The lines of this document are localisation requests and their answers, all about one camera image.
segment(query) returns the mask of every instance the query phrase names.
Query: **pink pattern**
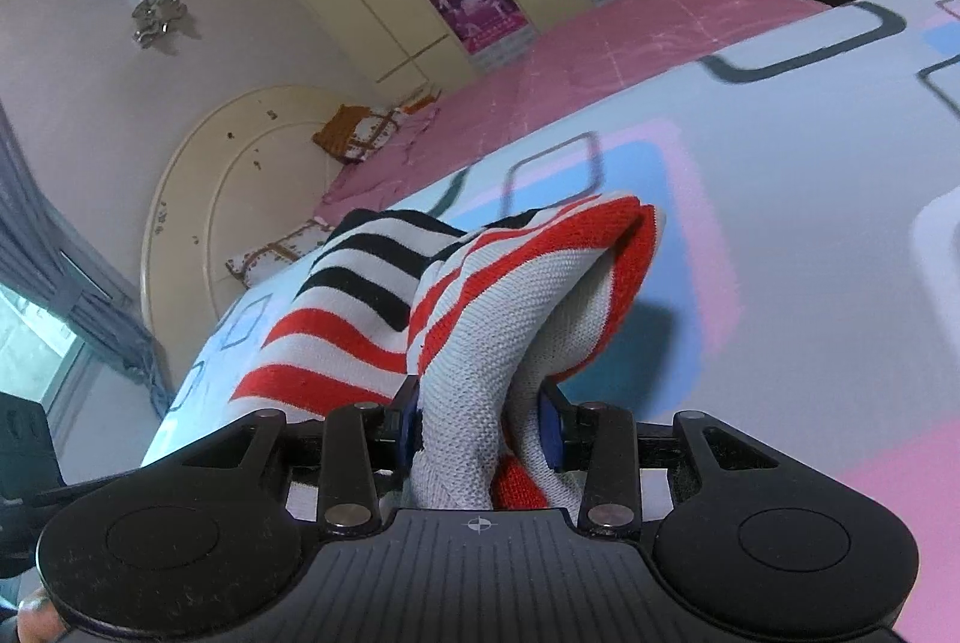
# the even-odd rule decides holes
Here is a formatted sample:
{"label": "pink pattern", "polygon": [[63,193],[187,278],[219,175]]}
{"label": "pink pattern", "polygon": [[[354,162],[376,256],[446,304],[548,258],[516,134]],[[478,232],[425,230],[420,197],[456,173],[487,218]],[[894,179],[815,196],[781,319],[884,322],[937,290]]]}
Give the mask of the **pink pattern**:
{"label": "pink pattern", "polygon": [[618,0],[541,36],[344,168],[316,215],[382,210],[488,153],[645,79],[827,7],[807,0]]}
{"label": "pink pattern", "polygon": [[839,479],[899,515],[917,539],[920,576],[896,623],[911,643],[941,643],[960,625],[957,455],[960,421],[954,420]]}
{"label": "pink pattern", "polygon": [[956,22],[956,17],[941,10],[940,12],[937,12],[936,15],[930,15],[930,17],[921,21],[920,28],[923,28],[926,31],[928,28],[939,28],[940,26],[947,26],[950,23]]}
{"label": "pink pattern", "polygon": [[[680,141],[680,128],[667,119],[655,119],[600,135],[600,149],[605,153],[630,142],[654,143],[664,156],[670,192],[677,202],[676,220],[680,221],[680,229],[689,246],[690,271],[697,304],[700,305],[704,343],[708,353],[717,353],[733,336],[733,330],[743,314],[743,306],[737,293],[736,271],[733,269],[730,249],[720,221],[713,213],[697,163]],[[514,190],[519,191],[583,161],[582,152],[573,152],[550,161],[546,166],[523,170]],[[502,186],[496,186],[482,191],[458,205],[458,210],[466,213],[494,202],[499,199],[502,190]]]}

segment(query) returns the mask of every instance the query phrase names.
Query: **white wall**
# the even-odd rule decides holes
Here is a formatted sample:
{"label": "white wall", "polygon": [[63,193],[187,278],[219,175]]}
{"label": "white wall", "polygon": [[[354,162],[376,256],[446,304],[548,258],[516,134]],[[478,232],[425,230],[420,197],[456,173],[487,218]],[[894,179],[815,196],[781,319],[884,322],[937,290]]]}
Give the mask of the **white wall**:
{"label": "white wall", "polygon": [[0,100],[43,191],[136,283],[160,173],[204,114],[253,88],[371,85],[297,0],[185,0],[197,39],[131,42],[123,0],[0,0]]}
{"label": "white wall", "polygon": [[140,466],[158,426],[146,387],[98,363],[58,453],[64,480],[80,483]]}

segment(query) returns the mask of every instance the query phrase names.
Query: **window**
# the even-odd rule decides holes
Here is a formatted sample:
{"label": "window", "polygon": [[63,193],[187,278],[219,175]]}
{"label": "window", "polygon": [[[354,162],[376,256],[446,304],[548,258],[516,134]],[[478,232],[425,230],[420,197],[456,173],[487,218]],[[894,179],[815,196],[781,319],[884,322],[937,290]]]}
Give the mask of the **window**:
{"label": "window", "polygon": [[82,345],[63,321],[0,285],[0,390],[49,408]]}

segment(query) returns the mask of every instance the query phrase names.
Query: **pillow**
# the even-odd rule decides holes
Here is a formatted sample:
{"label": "pillow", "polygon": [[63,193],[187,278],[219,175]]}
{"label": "pillow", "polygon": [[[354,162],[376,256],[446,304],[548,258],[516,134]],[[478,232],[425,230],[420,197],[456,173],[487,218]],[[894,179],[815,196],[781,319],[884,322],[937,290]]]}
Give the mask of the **pillow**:
{"label": "pillow", "polygon": [[400,109],[341,104],[336,115],[313,135],[313,142],[338,161],[356,164],[382,148],[406,117]]}
{"label": "pillow", "polygon": [[230,274],[248,289],[286,269],[294,261],[318,250],[333,232],[333,226],[321,221],[307,221],[303,226],[275,242],[248,250],[227,261]]}

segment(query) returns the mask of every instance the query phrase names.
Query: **curtain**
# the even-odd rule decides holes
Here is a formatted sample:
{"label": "curtain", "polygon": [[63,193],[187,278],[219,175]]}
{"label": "curtain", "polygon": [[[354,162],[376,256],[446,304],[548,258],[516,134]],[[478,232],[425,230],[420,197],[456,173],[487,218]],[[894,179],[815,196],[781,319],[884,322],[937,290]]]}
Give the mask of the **curtain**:
{"label": "curtain", "polygon": [[104,363],[145,384],[162,417],[170,395],[154,338],[65,258],[64,231],[48,206],[0,104],[0,283],[66,322]]}

